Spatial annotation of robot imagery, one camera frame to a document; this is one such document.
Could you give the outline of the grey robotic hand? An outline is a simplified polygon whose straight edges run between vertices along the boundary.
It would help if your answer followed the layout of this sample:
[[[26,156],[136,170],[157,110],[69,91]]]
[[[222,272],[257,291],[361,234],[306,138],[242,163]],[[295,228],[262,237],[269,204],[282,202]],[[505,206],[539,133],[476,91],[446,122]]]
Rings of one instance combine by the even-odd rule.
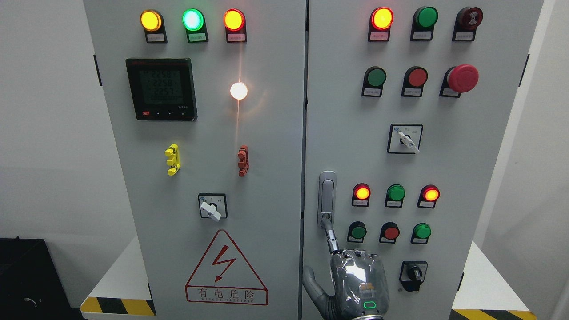
[[[330,251],[335,294],[317,283],[313,269],[303,268],[302,284],[324,320],[382,320],[389,308],[385,269],[377,254],[362,249],[339,249],[331,219],[323,218]]]

